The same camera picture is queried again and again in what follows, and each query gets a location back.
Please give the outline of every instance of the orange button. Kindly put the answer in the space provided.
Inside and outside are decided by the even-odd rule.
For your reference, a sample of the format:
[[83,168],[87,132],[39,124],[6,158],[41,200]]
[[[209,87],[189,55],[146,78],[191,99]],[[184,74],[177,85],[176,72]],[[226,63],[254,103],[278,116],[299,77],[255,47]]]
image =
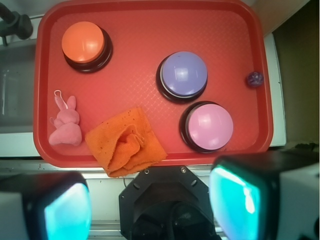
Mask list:
[[89,21],[80,21],[65,31],[61,45],[69,59],[84,64],[95,60],[101,54],[105,38],[97,25]]

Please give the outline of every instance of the bunny ear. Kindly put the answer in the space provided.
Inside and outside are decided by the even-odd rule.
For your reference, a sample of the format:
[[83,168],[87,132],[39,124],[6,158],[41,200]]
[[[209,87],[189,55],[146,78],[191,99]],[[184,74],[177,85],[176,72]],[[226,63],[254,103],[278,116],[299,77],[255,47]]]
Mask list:
[[60,90],[54,91],[54,100],[60,110],[68,109],[68,105],[66,104],[66,102],[62,98],[62,92]]
[[76,105],[77,105],[76,97],[70,96],[66,104],[69,109],[76,110]]

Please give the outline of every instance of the red tray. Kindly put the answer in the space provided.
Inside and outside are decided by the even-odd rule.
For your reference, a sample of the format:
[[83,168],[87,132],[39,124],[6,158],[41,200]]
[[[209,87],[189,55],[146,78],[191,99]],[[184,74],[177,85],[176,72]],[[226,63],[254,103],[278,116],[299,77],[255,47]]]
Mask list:
[[[113,43],[108,65],[80,73],[65,61],[61,40],[69,26],[89,21]],[[183,142],[179,119],[191,104],[167,101],[156,87],[156,71],[168,55],[189,51],[207,65],[207,87],[197,101],[213,101],[231,114],[234,132],[214,153],[194,152]],[[266,151],[273,135],[267,61],[259,20],[238,0],[75,0],[53,7],[42,18],[36,44],[34,142],[43,159],[58,167],[98,167],[86,142],[49,145],[50,117],[59,109],[54,90],[75,95],[83,137],[102,121],[141,106],[168,153],[158,166],[211,164],[221,154]],[[264,85],[249,88],[248,73],[264,74]]]

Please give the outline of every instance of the purple button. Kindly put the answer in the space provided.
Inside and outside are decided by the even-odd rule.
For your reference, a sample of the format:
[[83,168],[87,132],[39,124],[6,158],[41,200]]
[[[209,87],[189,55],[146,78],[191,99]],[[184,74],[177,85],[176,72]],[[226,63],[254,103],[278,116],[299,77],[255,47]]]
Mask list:
[[230,114],[220,105],[209,103],[190,113],[188,135],[202,149],[213,151],[226,145],[234,131]]
[[194,96],[206,87],[207,67],[196,54],[180,51],[164,61],[160,78],[165,89],[171,94],[178,97]]

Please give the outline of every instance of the purple ball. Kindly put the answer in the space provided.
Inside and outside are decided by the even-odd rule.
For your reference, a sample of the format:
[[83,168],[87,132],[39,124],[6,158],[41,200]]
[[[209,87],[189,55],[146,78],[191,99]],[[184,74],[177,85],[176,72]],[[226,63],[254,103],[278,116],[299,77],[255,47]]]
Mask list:
[[246,82],[250,87],[259,87],[264,83],[264,75],[258,71],[251,72],[246,77]]

